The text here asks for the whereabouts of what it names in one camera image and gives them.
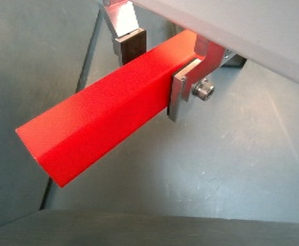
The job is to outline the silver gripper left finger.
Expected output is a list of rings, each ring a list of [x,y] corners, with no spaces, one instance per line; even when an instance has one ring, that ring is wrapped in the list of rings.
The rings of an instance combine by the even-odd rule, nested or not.
[[[100,6],[113,33],[120,64],[126,65],[148,52],[148,31],[140,26],[130,0],[100,0]]]

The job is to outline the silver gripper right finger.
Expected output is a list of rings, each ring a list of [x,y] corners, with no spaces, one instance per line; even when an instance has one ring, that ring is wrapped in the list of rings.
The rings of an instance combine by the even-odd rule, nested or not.
[[[196,57],[173,76],[168,115],[174,122],[185,117],[196,98],[202,101],[210,99],[216,86],[209,82],[208,76],[237,55],[234,51],[201,36],[197,36],[194,52]]]

